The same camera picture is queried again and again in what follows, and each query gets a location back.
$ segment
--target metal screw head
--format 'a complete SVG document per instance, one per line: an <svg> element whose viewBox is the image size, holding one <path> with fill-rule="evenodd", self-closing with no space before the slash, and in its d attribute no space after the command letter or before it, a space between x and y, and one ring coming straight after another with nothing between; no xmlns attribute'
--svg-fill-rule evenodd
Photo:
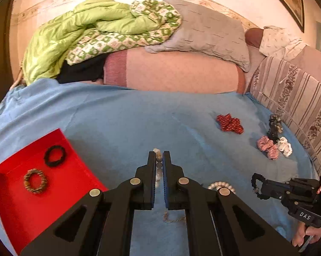
<svg viewBox="0 0 321 256"><path fill-rule="evenodd" d="M131 180L130 180L130 183L131 183L131 185L138 185L138 184L140 184L140 179L139 178L132 178Z"/></svg>
<svg viewBox="0 0 321 256"><path fill-rule="evenodd" d="M92 189L89 192L89 195L92 196L92 197L98 196L99 194L100 194L100 190L99 189Z"/></svg>
<svg viewBox="0 0 321 256"><path fill-rule="evenodd" d="M186 185L189 183L189 179L182 177L178 179L178 183L180 183L181 185Z"/></svg>
<svg viewBox="0 0 321 256"><path fill-rule="evenodd" d="M221 189L219 190L219 192L220 192L220 194L223 195L223 196L228 196L228 195L230 195L230 190L227 189L227 188L221 188Z"/></svg>

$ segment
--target red tray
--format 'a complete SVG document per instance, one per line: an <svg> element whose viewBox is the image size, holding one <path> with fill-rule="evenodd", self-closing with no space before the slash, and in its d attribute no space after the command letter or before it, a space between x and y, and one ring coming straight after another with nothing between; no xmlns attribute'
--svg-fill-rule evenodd
<svg viewBox="0 0 321 256"><path fill-rule="evenodd" d="M63 146L67 156L57 167L48 167L43 157L45 151L53 145ZM55 150L50 159L59 158L60 153ZM47 176L48 186L41 194L34 195L24 188L23 176L32 168L42 170ZM34 187L38 186L39 176L33 175L30 182ZM81 161L60 129L29 144L2 162L0 217L16 252L19 254L93 188L107 190Z"/></svg>

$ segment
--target gray pillow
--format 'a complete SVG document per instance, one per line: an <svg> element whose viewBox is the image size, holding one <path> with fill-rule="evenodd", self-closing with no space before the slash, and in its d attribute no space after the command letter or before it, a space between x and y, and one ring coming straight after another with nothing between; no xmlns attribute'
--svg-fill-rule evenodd
<svg viewBox="0 0 321 256"><path fill-rule="evenodd" d="M195 51L236 63L247 72L249 53L239 20L183 0L164 0L182 16L182 24L164 43L146 46L149 53Z"/></svg>

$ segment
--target bracelet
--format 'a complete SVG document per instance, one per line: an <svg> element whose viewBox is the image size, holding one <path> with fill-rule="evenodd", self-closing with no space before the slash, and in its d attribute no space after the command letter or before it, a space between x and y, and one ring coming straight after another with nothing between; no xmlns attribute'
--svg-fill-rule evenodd
<svg viewBox="0 0 321 256"><path fill-rule="evenodd" d="M258 188L258 186L256 185L256 180L261 181L262 183L264 183L266 181L266 178L263 177L261 174L257 174L254 173L253 176L251 177L251 186L253 187L253 193L256 194L256 196L260 199L270 199L270 196L267 195L263 195L262 193L259 193L260 189Z"/></svg>
<svg viewBox="0 0 321 256"><path fill-rule="evenodd" d="M37 174L41 178L41 184L36 189L32 188L30 185L30 182L29 182L30 176L32 174ZM36 168L28 170L27 174L24 175L24 187L27 189L27 191L32 192L33 194L42 193L47 186L47 182L48 182L48 180L47 180L46 176L44 175L43 171L38 170Z"/></svg>
<svg viewBox="0 0 321 256"><path fill-rule="evenodd" d="M230 191L232 191L233 193L235 193L235 189L233 188L233 186L230 185L230 184L228 184L228 183L226 183L226 182L221 182L221 181L215 182L215 183L212 183L212 184L208 187L208 189L215 189L215 188L216 188L217 191L218 191L219 189L221 189L221 188L227 188L227 189L229 189Z"/></svg>
<svg viewBox="0 0 321 256"><path fill-rule="evenodd" d="M60 149L61 152L62 152L62 156L60 159L56 160L56 161L49 161L49 156L51 154L51 152L54 150L54 149ZM53 145L52 147L50 147L44 154L44 163L48 166L48 167L56 167L58 166L60 163L63 163L64 162L64 159L65 159L65 149L61 146L61 145Z"/></svg>

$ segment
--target brown braided hair tie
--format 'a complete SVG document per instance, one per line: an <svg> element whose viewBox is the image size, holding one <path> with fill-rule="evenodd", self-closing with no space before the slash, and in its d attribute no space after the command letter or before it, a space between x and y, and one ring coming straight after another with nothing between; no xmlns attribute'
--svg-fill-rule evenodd
<svg viewBox="0 0 321 256"><path fill-rule="evenodd" d="M41 178L41 184L36 189L32 188L29 182L32 174L37 174ZM32 192L33 194L42 193L47 186L47 182L47 177L44 175L43 171L36 168L28 170L27 174L24 175L24 187L27 189L27 191Z"/></svg>

